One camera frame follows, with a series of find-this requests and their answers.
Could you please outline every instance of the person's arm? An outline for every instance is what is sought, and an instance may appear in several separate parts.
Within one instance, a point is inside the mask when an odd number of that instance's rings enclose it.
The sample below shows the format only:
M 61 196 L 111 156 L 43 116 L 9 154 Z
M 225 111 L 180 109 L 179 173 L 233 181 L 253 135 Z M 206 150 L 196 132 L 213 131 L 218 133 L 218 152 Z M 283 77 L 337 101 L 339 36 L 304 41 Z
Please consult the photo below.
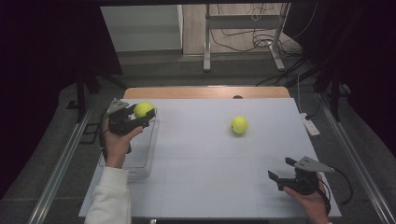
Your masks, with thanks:
M 131 223 L 131 196 L 127 186 L 128 170 L 123 170 L 125 154 L 130 141 L 143 132 L 138 127 L 124 136 L 108 131 L 107 120 L 104 125 L 106 142 L 106 167 L 98 186 L 92 193 L 92 204 L 85 218 L 87 224 L 128 224 Z
M 319 189 L 326 192 L 321 181 L 319 181 Z M 283 190 L 300 203 L 312 224 L 331 223 L 326 213 L 325 202 L 317 192 L 310 195 L 301 195 L 288 187 L 283 188 Z

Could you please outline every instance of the white sleeve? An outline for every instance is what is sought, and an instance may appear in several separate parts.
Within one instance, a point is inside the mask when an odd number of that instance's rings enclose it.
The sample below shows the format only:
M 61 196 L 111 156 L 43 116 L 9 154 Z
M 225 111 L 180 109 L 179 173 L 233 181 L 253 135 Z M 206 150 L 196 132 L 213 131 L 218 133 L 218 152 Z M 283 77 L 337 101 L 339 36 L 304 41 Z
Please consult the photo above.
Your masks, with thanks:
M 85 223 L 131 223 L 128 173 L 128 170 L 105 167 L 99 185 L 93 190 Z

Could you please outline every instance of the gray carpet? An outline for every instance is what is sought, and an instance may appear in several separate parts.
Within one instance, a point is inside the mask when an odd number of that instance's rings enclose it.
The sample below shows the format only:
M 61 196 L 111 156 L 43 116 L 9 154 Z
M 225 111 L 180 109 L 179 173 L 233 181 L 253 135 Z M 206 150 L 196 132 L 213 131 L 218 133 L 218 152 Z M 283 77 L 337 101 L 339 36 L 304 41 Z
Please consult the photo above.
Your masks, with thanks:
M 212 71 L 203 72 L 201 58 L 165 57 L 166 60 L 156 57 L 137 60 L 136 57 L 122 58 L 123 77 L 120 80 L 136 87 L 151 86 L 207 86 L 207 85 L 236 85 L 253 86 L 259 81 L 279 75 L 274 62 L 268 54 L 263 55 L 218 55 L 213 56 Z M 295 58 L 286 58 L 284 63 L 291 66 Z M 100 112 L 107 107 L 111 99 L 121 97 L 123 90 L 112 83 L 98 78 L 102 89 L 97 94 L 94 112 L 89 122 L 99 120 Z M 312 91 L 314 77 L 301 83 L 301 108 L 303 112 L 312 114 L 318 106 L 318 97 Z M 87 94 L 88 102 L 94 97 Z M 290 88 L 290 94 L 297 102 L 297 88 Z M 76 126 L 77 111 L 67 110 L 70 100 L 76 100 L 76 88 L 70 86 L 61 93 L 59 106 L 54 118 L 41 139 L 34 155 L 24 167 L 19 178 L 9 189 L 7 195 L 0 202 L 0 220 L 2 223 L 26 223 L 35 203 L 58 158 L 64 150 L 70 134 Z M 371 129 L 356 115 L 347 104 L 347 99 L 340 100 L 340 117 L 342 124 L 359 151 L 369 172 L 376 184 L 387 198 L 392 211 L 396 211 L 396 160 L 371 131 Z M 322 109 L 312 118 L 321 135 L 312 138 L 312 144 L 322 162 L 343 170 L 351 180 L 355 190 L 353 200 L 346 205 L 340 205 L 343 217 L 334 219 L 334 223 L 381 223 L 371 201 L 369 200 L 361 182 L 350 166 L 347 156 L 340 142 L 335 136 Z M 90 185 L 95 164 L 100 156 L 98 143 L 93 145 L 79 145 L 76 149 L 64 180 L 56 194 L 55 200 L 49 209 L 45 223 L 83 223 L 78 218 L 78 211 Z M 348 196 L 345 180 L 340 175 L 327 175 L 332 192 L 337 202 Z M 148 223 L 147 220 L 134 219 L 134 223 Z M 238 221 L 237 223 L 257 223 L 252 221 Z M 305 223 L 305 220 L 270 220 L 270 223 Z

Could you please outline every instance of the white table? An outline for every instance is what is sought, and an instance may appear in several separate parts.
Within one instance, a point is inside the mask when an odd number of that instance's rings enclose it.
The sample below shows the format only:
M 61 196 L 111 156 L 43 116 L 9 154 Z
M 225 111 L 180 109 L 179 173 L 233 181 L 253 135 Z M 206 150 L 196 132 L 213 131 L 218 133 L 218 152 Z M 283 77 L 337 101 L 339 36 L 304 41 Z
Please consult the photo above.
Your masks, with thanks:
M 304 217 L 267 175 L 270 170 L 293 177 L 285 157 L 318 159 L 293 99 L 148 100 L 158 109 L 160 127 L 150 176 L 130 184 L 133 217 Z M 237 115 L 249 121 L 243 135 L 231 131 Z M 80 216 L 88 211 L 101 172 L 98 165 Z M 330 217 L 340 217 L 333 197 L 331 204 Z

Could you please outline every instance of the human hand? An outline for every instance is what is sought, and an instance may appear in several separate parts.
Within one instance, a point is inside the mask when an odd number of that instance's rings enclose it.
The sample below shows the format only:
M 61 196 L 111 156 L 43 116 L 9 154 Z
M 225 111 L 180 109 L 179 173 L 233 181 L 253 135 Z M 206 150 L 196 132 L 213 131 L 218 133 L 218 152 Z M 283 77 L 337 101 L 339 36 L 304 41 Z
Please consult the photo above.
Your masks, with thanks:
M 322 180 L 322 177 L 317 173 L 318 179 Z M 319 181 L 319 189 L 326 193 L 323 183 Z M 306 215 L 313 224 L 327 224 L 330 222 L 327 213 L 326 206 L 323 198 L 315 191 L 310 195 L 301 195 L 293 189 L 288 187 L 283 188 L 286 193 L 303 207 Z
M 138 134 L 143 132 L 143 127 L 137 127 L 130 133 L 119 136 L 111 133 L 108 129 L 108 119 L 103 124 L 103 137 L 106 142 L 106 166 L 113 168 L 122 168 L 125 162 L 125 155 L 129 148 L 129 143 Z

